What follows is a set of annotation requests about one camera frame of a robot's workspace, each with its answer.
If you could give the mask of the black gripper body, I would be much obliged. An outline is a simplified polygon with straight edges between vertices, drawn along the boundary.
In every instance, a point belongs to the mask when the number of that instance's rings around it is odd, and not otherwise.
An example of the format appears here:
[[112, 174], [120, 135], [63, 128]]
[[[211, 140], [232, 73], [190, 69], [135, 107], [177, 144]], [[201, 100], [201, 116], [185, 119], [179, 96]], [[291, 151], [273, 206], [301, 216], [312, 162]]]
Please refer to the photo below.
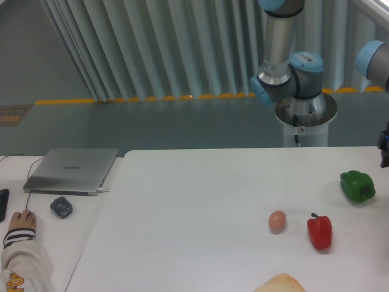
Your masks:
[[388, 131], [389, 131], [389, 122], [387, 122], [387, 126], [385, 130], [381, 132], [379, 141], [377, 143], [377, 148], [380, 150], [380, 154], [381, 154], [381, 162], [380, 162], [381, 168], [386, 168], [388, 167], [389, 164]]

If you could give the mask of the cream striped sleeve forearm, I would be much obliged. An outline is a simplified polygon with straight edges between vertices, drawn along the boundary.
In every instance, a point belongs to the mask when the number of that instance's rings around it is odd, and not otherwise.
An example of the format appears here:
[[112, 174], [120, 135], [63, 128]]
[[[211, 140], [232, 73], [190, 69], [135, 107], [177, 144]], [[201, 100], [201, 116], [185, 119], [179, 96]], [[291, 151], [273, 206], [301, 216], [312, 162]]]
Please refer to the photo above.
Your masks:
[[49, 275], [35, 230], [8, 231], [1, 254], [1, 291], [49, 291]]

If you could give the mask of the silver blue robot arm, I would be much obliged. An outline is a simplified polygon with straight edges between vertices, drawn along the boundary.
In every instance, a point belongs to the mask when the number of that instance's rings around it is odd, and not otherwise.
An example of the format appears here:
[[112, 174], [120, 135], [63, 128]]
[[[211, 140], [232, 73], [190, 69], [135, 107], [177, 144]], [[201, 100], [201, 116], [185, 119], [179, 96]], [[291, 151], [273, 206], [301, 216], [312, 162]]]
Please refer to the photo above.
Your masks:
[[250, 88], [275, 108], [285, 147], [325, 147], [338, 106], [325, 88], [388, 90], [388, 6], [377, 1], [260, 1], [263, 51]]

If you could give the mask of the person's hand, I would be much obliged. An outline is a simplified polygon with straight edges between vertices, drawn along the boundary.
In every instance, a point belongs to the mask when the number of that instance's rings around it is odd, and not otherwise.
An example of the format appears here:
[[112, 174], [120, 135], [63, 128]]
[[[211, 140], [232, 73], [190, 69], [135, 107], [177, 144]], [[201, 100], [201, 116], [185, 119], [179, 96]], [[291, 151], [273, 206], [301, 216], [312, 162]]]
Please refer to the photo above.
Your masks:
[[25, 209], [22, 212], [15, 212], [10, 220], [8, 231], [17, 229], [36, 230], [36, 215], [31, 210]]

